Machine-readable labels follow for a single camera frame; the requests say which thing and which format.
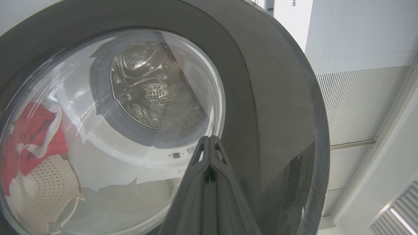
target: white perforated object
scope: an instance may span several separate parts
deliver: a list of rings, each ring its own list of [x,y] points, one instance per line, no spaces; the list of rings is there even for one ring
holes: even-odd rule
[[[57,222],[66,205],[73,201],[70,212],[58,222],[63,226],[79,199],[84,200],[76,176],[60,155],[48,157],[27,176],[19,172],[10,184],[10,196],[6,196],[14,216],[42,234],[60,233],[50,231],[49,223]]]

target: door porthole glass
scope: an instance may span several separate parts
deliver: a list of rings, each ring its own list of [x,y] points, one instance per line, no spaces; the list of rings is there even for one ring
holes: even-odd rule
[[[2,133],[2,211],[31,234],[138,234],[161,223],[200,137],[222,135],[209,56],[132,29],[43,64]]]

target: ceiling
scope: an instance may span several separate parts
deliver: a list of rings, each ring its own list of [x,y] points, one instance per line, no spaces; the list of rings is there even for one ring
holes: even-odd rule
[[[331,216],[323,218],[320,235],[327,227],[344,235],[375,235],[373,223],[418,179],[418,65],[413,66],[360,171]]]
[[[331,165],[324,217],[350,186],[418,51],[416,0],[314,0],[305,54],[324,97]]]

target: white wall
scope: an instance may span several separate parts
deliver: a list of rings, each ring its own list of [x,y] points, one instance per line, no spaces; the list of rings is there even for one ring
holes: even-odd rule
[[[1,0],[0,36],[29,16],[60,0]]]
[[[341,229],[341,227],[339,226],[319,230],[317,234],[318,235],[346,235]]]
[[[313,0],[274,0],[274,18],[305,51]]]

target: red clothing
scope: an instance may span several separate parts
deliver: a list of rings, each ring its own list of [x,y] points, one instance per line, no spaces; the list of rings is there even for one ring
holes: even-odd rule
[[[10,194],[10,182],[19,170],[27,176],[47,157],[68,152],[59,112],[57,115],[41,104],[30,102],[19,116],[3,147],[1,176],[5,195]]]

